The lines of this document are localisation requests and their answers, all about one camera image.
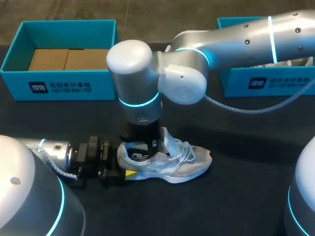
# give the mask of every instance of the cardboard box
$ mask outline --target cardboard box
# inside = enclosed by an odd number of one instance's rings
[[[64,70],[108,70],[107,49],[69,50]]]
[[[28,71],[64,70],[68,49],[35,49]]]
[[[113,20],[22,22],[0,73],[16,101],[114,100],[107,69],[31,71],[31,60],[36,49],[109,50],[117,42]]]
[[[217,23],[221,29],[261,18],[218,18]],[[294,95],[315,78],[315,66],[232,68],[219,75],[225,97]],[[315,86],[303,95],[315,95]]]

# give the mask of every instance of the logo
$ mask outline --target logo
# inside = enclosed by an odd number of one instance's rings
[[[265,86],[267,78],[266,77],[254,77],[251,78],[248,89],[262,89]]]
[[[33,93],[48,93],[44,82],[29,82],[29,86]]]

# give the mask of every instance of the shoe sole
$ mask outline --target shoe sole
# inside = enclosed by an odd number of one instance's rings
[[[183,183],[186,181],[189,181],[193,178],[198,177],[199,175],[203,174],[209,167],[207,167],[206,169],[197,172],[194,175],[191,176],[186,176],[186,177],[171,177],[171,176],[165,176],[162,174],[157,174],[157,173],[152,173],[152,172],[138,172],[138,175],[135,177],[132,177],[128,180],[143,180],[143,179],[147,179],[147,178],[161,178],[169,183]]]

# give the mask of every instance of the brown cardboard box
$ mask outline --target brown cardboard box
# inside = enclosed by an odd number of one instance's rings
[[[107,70],[107,49],[69,50],[64,70]]]
[[[68,49],[36,49],[29,71],[63,70]]]

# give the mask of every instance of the teal box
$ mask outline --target teal box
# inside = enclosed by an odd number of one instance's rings
[[[114,20],[22,22],[1,67],[16,101],[114,100],[108,70],[28,71],[35,49],[110,49]]]
[[[218,28],[259,20],[263,17],[218,18]],[[225,97],[294,95],[315,78],[314,66],[248,67],[219,71]],[[314,95],[315,86],[303,95]]]

